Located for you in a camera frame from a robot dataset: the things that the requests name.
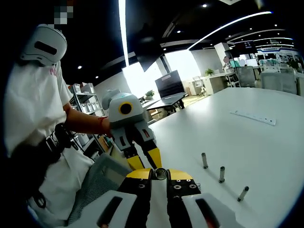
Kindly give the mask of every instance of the floor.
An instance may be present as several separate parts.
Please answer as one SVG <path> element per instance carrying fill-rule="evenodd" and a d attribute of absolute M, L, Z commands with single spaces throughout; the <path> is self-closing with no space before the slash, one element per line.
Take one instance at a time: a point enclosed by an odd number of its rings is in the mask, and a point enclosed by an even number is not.
<path fill-rule="evenodd" d="M 192 104 L 206 98 L 207 96 L 203 96 L 203 95 L 192 96 L 191 95 L 191 96 L 184 97 L 182 99 L 182 101 L 184 102 L 185 108 L 187 108 L 187 106 L 192 105 Z M 166 117 L 166 112 L 164 112 L 163 109 L 158 109 L 157 111 L 158 111 L 157 114 L 153 114 L 153 116 L 152 116 L 153 119 L 158 121 L 158 120 L 163 119 L 164 117 Z"/>

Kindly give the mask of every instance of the robotic hand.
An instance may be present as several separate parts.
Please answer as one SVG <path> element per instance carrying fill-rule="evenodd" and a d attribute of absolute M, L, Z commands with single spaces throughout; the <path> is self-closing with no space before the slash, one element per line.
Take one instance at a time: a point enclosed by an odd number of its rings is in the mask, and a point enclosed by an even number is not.
<path fill-rule="evenodd" d="M 150 212 L 152 180 L 167 178 L 167 213 L 172 228 L 244 228 L 235 213 L 209 193 L 201 193 L 193 178 L 163 168 L 129 173 L 118 191 L 110 190 L 87 205 L 70 228 L 145 228 Z"/>
<path fill-rule="evenodd" d="M 115 144 L 124 152 L 133 170 L 143 169 L 144 165 L 132 141 L 142 148 L 151 166 L 162 166 L 160 151 L 154 143 L 152 130 L 143 116 L 143 108 L 136 96 L 121 93 L 118 89 L 108 90 L 102 100 L 104 110 L 109 109 L 111 134 Z"/>

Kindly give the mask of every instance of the potted plant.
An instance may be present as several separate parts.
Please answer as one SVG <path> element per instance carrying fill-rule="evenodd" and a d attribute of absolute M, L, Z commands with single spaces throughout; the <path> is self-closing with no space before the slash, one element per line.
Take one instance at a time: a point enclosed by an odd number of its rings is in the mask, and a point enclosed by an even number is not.
<path fill-rule="evenodd" d="M 293 59 L 291 59 L 287 64 L 294 70 L 295 74 L 298 72 L 299 65 L 298 65 L 298 63 L 296 61 L 294 61 Z"/>
<path fill-rule="evenodd" d="M 154 91 L 153 90 L 150 90 L 146 93 L 146 100 L 152 100 L 153 98 L 153 95 L 154 95 Z"/>
<path fill-rule="evenodd" d="M 208 70 L 205 71 L 205 74 L 206 74 L 206 76 L 210 76 L 210 75 L 214 74 L 214 71 L 209 68 Z"/>

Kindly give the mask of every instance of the red bracelet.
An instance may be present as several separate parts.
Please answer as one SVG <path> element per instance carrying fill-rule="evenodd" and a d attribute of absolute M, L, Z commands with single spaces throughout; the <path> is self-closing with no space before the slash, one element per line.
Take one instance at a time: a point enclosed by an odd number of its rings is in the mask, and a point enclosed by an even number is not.
<path fill-rule="evenodd" d="M 105 118 L 108 118 L 107 116 L 106 117 L 100 117 L 100 118 L 98 118 L 99 120 L 100 120 L 100 125 L 102 124 L 102 122 L 103 122 L 103 120 L 105 119 Z"/>
<path fill-rule="evenodd" d="M 102 123 L 103 123 L 103 120 L 104 120 L 105 118 L 108 118 L 108 117 L 106 116 L 106 117 L 100 117 L 100 118 L 98 118 L 98 119 L 100 120 L 99 125 L 100 125 L 101 129 L 103 129 Z"/>

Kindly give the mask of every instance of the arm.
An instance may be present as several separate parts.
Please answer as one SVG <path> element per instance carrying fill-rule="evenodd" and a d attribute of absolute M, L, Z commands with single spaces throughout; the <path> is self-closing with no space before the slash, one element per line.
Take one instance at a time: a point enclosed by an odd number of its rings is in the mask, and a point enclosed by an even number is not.
<path fill-rule="evenodd" d="M 67 129 L 79 133 L 107 134 L 109 137 L 112 137 L 108 118 L 79 112 L 73 109 L 69 102 L 63 106 L 63 109 L 66 112 L 65 126 Z"/>

